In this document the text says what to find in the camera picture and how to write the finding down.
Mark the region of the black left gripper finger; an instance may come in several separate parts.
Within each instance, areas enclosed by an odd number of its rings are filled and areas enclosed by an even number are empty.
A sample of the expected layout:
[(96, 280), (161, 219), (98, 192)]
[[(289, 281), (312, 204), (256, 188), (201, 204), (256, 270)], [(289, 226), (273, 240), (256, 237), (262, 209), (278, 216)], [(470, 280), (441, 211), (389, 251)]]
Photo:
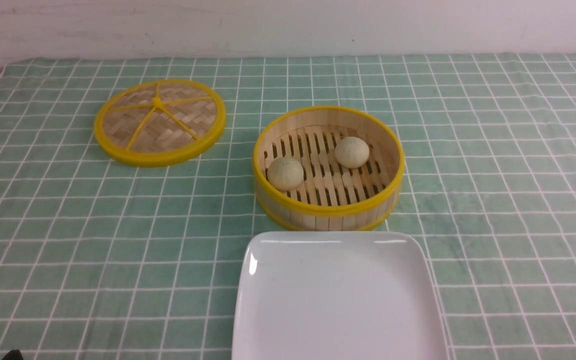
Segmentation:
[(10, 350), (1, 358), (1, 360), (24, 360), (24, 357), (20, 350)]

